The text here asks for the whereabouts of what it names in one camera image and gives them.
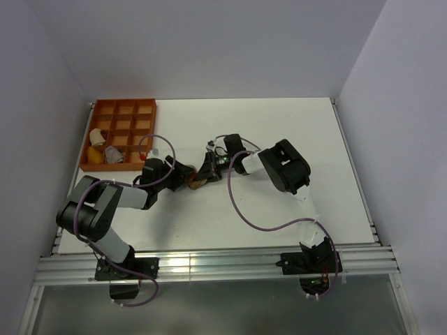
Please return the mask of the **grey sock red stripes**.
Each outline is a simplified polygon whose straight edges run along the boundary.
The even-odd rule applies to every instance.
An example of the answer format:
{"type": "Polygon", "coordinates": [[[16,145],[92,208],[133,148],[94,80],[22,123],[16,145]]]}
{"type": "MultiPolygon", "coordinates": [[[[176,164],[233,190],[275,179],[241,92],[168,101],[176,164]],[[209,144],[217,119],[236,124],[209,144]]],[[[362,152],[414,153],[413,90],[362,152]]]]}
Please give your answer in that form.
{"type": "Polygon", "coordinates": [[[114,146],[105,148],[105,162],[107,164],[120,164],[124,162],[123,153],[114,146]]]}

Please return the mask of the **tan argyle sock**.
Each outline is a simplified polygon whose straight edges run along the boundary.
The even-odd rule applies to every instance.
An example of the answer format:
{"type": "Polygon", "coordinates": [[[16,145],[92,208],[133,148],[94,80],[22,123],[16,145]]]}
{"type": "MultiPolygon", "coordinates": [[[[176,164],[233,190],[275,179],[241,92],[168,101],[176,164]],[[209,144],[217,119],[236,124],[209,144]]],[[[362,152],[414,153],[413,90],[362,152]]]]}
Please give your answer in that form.
{"type": "Polygon", "coordinates": [[[207,183],[207,179],[197,178],[198,171],[193,165],[187,165],[189,174],[185,179],[185,184],[193,191],[198,190],[207,183]]]}

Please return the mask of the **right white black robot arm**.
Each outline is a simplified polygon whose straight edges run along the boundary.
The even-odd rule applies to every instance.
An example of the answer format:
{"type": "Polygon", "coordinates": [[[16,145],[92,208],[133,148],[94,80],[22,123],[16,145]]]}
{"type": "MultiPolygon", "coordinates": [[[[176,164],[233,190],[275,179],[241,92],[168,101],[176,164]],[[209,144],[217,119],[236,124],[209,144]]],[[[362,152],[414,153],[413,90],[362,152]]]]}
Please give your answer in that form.
{"type": "MultiPolygon", "coordinates": [[[[207,143],[206,150],[202,166],[189,182],[191,189],[220,181],[225,172],[245,176],[263,170],[279,192],[290,193],[301,203],[309,201],[310,165],[286,139],[271,148],[261,149],[235,133],[217,136],[207,143]]],[[[262,228],[250,222],[238,208],[231,188],[231,176],[227,177],[227,187],[234,210],[249,227],[260,232],[276,232],[298,225],[302,263],[308,271],[319,271],[327,258],[336,253],[332,238],[316,217],[299,218],[277,227],[262,228]]]]}

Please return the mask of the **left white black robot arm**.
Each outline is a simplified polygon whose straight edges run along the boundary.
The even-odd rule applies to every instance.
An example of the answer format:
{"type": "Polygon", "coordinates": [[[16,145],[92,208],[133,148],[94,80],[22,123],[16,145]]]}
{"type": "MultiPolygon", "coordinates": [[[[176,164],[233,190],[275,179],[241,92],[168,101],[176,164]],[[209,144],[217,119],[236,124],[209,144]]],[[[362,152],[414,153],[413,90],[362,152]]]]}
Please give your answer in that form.
{"type": "Polygon", "coordinates": [[[132,184],[84,176],[59,208],[56,223],[111,262],[119,278],[129,278],[136,270],[135,250],[112,228],[116,210],[148,210],[161,191],[176,191],[195,172],[166,156],[147,159],[132,184]]]}

